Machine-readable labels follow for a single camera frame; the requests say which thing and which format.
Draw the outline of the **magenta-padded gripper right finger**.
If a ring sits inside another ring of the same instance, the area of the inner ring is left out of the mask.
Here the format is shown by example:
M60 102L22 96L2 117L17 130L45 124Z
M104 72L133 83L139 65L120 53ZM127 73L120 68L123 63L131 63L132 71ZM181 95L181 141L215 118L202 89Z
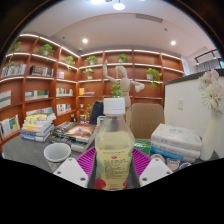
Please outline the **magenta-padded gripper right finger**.
M160 158L151 158L142 151L133 149L131 175L135 188L143 187L172 173Z

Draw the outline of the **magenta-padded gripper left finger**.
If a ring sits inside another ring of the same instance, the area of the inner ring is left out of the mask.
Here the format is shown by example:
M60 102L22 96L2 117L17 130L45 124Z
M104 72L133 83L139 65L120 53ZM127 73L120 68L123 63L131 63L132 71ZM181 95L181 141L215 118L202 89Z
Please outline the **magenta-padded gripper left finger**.
M69 157L54 172L54 175L78 186L93 188L96 177L95 156L96 150L92 147L77 158Z

